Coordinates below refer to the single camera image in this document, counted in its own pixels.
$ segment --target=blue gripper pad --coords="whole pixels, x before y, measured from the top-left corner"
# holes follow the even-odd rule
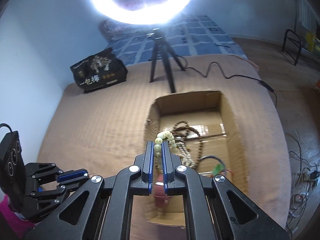
[[[84,176],[86,173],[88,173],[88,171],[81,170],[81,171],[75,171],[73,173],[68,173],[66,175],[60,175],[59,178],[57,179],[57,182],[60,183],[60,182],[63,182],[63,181],[69,180],[69,179],[79,178],[79,177]]]
[[[162,154],[162,172],[163,172],[163,186],[164,191],[168,192],[168,183],[174,181],[174,169],[172,166],[172,160],[169,150],[169,144],[167,141],[161,144],[161,154]]]
[[[154,147],[155,147],[155,145],[154,145],[154,143],[152,143],[150,163],[149,163],[149,185],[148,185],[149,194],[151,194],[152,185],[153,185],[153,163],[154,163],[154,158],[155,158]]]

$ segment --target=tan blanket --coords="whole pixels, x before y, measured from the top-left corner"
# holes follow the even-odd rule
[[[187,58],[189,66],[202,73],[210,62],[217,61],[226,76],[259,78],[254,63],[236,56]],[[289,210],[290,164],[283,129],[268,91],[255,80],[225,79],[215,65],[206,79],[193,70],[180,71],[175,63],[172,69],[177,92],[220,90],[229,99],[246,150],[249,197],[284,227]],[[66,88],[44,137],[39,162],[55,162],[65,171],[86,168],[104,177],[133,164],[145,147],[143,129],[149,107],[170,90],[161,61],[157,62],[153,83],[149,83],[150,63],[128,70],[126,82],[93,93],[84,94],[75,84]],[[132,239],[163,238],[163,227],[145,220],[142,201],[135,197]],[[168,239],[184,238],[168,230]]]

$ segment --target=blue checkered bedsheet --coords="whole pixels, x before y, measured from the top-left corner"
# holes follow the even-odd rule
[[[161,30],[180,56],[236,54],[247,58],[241,47],[208,16],[186,16],[182,22]],[[113,53],[125,66],[130,66],[151,61],[153,46],[154,41],[146,33],[137,33],[111,41],[108,48],[113,48]]]

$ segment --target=chair leg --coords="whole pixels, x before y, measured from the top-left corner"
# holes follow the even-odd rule
[[[297,58],[296,58],[296,60],[295,60],[295,62],[294,62],[294,65],[295,65],[295,66],[296,66],[297,63],[298,63],[298,60],[299,60],[299,57],[300,57],[300,54],[301,54],[301,48],[302,48],[302,45],[300,44],[299,50],[298,50],[298,53],[297,53]]]
[[[284,48],[285,48],[285,43],[287,41],[287,36],[288,36],[288,32],[290,31],[290,29],[286,30],[285,31],[285,34],[284,34],[284,40],[283,40],[283,44],[282,44],[282,52],[284,51]]]

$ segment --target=wooden floor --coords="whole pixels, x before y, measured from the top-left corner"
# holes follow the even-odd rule
[[[298,143],[293,139],[295,133],[290,131],[294,130],[300,137],[303,158],[307,159],[311,166],[318,164],[320,161],[320,94],[317,94],[313,87],[320,79],[320,71],[301,63],[297,66],[292,65],[292,59],[289,60],[289,55],[282,53],[278,45],[247,39],[234,40],[242,47],[249,60],[260,67],[260,77],[277,94],[277,111],[283,129],[287,131],[288,151],[294,151],[300,156]],[[300,160],[294,153],[289,155],[293,187],[295,174],[300,170]],[[295,194],[305,192],[306,186],[307,183],[304,182],[296,187]],[[298,229],[293,234],[293,239],[308,223],[319,202],[320,182],[318,186],[310,189],[305,212],[298,224]],[[291,221],[291,230],[296,227],[298,221],[299,217]]]

